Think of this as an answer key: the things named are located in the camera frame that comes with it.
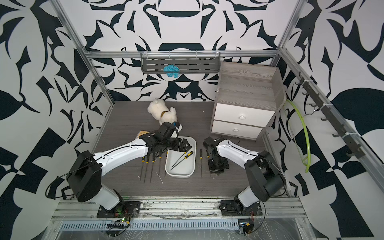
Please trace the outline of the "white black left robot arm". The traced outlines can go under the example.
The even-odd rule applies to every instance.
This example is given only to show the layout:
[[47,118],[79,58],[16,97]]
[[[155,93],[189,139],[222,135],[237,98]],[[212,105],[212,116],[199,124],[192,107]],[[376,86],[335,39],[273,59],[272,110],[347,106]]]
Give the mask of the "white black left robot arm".
[[92,202],[106,211],[120,212],[125,207],[121,195],[102,184],[102,177],[125,163],[141,158],[156,160],[168,150],[188,150],[179,133],[183,126],[179,122],[164,122],[158,130],[145,133],[133,141],[112,150],[78,155],[66,180],[80,203]]

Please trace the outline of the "yellow black file tool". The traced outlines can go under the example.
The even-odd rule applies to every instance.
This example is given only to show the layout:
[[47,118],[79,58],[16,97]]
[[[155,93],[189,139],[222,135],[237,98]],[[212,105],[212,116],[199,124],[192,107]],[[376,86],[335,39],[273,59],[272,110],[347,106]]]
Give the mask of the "yellow black file tool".
[[154,171],[155,162],[156,162],[156,153],[153,153],[153,156],[152,156],[152,167],[151,167],[151,174],[150,174],[150,183],[152,182],[152,178],[153,178],[153,171]]
[[164,178],[166,178],[166,176],[167,176],[167,161],[168,161],[168,152],[166,154],[166,159],[165,159]]
[[159,156],[159,167],[158,167],[158,176],[160,177],[160,174],[161,174],[161,166],[162,166],[162,154],[160,154]]
[[148,165],[149,165],[149,161],[150,161],[150,154],[148,154],[146,157],[147,158],[146,158],[146,165],[145,165],[144,183],[146,182],[146,178],[147,178]]

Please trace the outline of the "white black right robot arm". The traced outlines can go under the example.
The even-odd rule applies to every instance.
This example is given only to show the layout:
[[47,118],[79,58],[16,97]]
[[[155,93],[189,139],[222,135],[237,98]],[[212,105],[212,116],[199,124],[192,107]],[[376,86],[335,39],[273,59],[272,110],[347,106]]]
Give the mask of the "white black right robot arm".
[[272,155],[247,150],[222,137],[208,137],[203,146],[209,156],[208,166],[211,174],[221,174],[230,168],[229,161],[242,167],[249,186],[238,193],[233,200],[221,201],[219,209],[223,215],[246,215],[256,212],[260,203],[275,196],[286,187],[286,179],[276,165]]

